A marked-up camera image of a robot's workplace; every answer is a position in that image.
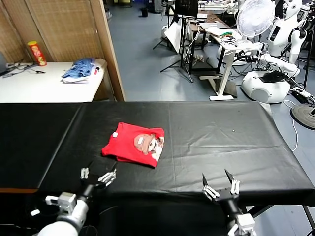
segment red t-shirt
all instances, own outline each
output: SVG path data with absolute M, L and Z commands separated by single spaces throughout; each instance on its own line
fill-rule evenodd
M 114 155 L 118 161 L 134 162 L 156 167 L 164 146 L 162 128 L 143 128 L 120 122 L 102 154 Z

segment power strip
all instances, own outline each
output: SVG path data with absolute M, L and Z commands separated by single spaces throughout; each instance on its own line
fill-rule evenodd
M 299 94 L 305 98 L 309 98 L 309 97 L 314 98 L 314 96 L 311 95 L 309 92 L 306 92 L 304 89 L 301 89 L 299 87 L 294 87 L 291 91 L 295 92 L 295 93 L 297 93 L 297 94 Z

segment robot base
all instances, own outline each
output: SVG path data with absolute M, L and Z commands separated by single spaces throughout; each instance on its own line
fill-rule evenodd
M 263 103 L 283 102 L 290 90 L 287 81 L 265 83 L 260 80 L 270 71 L 252 71 L 247 73 L 241 85 L 242 91 L 251 99 Z

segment wall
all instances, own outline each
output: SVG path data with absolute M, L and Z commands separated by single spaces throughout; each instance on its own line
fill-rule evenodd
M 103 58 L 115 97 L 124 101 L 102 0 L 0 0 L 1 5 L 0 51 L 9 62 L 31 60 L 26 44 L 32 40 L 47 61 Z

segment snack can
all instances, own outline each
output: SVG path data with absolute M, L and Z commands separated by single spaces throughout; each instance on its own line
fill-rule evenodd
M 45 56 L 42 53 L 42 51 L 40 50 L 38 43 L 36 41 L 31 41 L 31 42 L 28 42 L 28 46 L 30 47 L 31 51 L 33 52 L 33 54 L 34 54 L 34 56 L 38 62 L 38 65 L 39 66 L 47 65 L 47 61 L 45 59 Z

